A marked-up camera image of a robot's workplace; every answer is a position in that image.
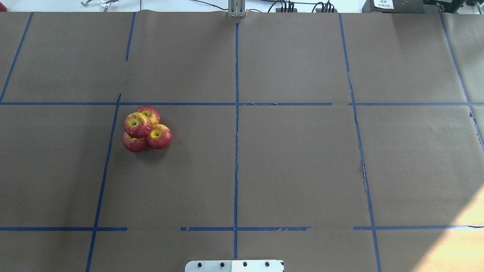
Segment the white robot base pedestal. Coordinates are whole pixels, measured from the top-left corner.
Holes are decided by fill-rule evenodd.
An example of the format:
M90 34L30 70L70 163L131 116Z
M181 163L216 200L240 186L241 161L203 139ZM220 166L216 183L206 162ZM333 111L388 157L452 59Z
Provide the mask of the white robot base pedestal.
M284 272L283 260L192 260L185 272Z

